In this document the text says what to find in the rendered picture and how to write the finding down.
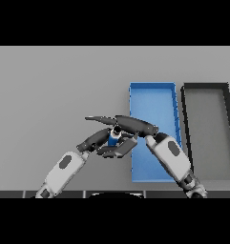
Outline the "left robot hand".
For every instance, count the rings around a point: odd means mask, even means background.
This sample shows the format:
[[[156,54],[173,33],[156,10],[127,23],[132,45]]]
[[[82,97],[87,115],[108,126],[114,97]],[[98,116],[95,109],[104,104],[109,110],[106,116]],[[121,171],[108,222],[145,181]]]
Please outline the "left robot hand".
[[[121,131],[121,137],[114,147],[108,146],[108,139],[111,128],[103,129],[89,136],[84,142],[77,145],[77,149],[83,152],[96,152],[97,155],[101,155],[104,158],[122,158],[126,155],[133,147],[137,145],[136,134],[128,134]]]

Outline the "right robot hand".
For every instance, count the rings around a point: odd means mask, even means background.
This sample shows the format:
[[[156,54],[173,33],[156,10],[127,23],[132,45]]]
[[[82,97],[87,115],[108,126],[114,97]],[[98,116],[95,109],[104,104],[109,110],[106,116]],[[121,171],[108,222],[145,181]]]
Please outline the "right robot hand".
[[[131,116],[116,115],[114,118],[106,116],[87,116],[86,120],[97,121],[105,125],[119,126],[120,129],[126,133],[138,133],[138,136],[142,138],[147,135],[156,136],[158,133],[158,126]]]

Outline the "blue pipe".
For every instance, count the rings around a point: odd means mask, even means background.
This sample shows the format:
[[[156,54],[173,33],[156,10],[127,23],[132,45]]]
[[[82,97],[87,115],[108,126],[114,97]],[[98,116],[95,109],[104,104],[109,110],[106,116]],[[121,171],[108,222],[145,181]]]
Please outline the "blue pipe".
[[[108,139],[108,146],[114,147],[120,137],[121,137],[121,128],[119,126],[113,127],[110,131],[110,135],[109,135],[109,139]]]

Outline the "blue bin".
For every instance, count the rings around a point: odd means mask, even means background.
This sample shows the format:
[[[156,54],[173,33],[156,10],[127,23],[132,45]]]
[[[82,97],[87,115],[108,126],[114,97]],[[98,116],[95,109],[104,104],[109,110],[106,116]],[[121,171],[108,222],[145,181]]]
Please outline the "blue bin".
[[[174,82],[131,82],[130,115],[158,126],[160,132],[171,135],[181,145],[178,117],[178,97]],[[151,154],[144,138],[137,139],[132,150],[132,181],[135,183],[173,182]]]

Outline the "dark grey bin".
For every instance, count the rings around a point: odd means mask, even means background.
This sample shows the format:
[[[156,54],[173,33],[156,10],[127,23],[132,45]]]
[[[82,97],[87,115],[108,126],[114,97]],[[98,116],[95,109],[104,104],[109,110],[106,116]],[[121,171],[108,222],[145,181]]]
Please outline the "dark grey bin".
[[[201,180],[230,180],[229,84],[184,83],[180,91],[194,173]]]

